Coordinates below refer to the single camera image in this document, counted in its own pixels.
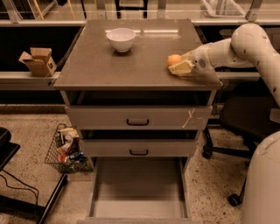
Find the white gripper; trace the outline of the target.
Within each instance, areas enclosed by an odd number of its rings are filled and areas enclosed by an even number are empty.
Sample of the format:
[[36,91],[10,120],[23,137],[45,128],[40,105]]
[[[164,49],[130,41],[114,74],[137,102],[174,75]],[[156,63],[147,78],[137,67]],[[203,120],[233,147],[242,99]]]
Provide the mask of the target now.
[[212,71],[214,67],[210,61],[209,49],[210,44],[206,44],[182,54],[183,61],[168,67],[170,73],[177,76],[187,76],[193,69],[201,73]]

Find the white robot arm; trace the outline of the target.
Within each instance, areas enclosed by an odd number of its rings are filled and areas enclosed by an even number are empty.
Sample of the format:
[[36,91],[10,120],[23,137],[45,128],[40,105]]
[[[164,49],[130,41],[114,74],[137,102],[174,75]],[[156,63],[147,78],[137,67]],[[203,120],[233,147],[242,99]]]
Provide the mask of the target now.
[[[243,24],[227,38],[168,60],[171,74],[187,76],[216,67],[255,67],[280,105],[280,54],[258,24]],[[280,131],[257,146],[248,168],[241,224],[280,224]]]

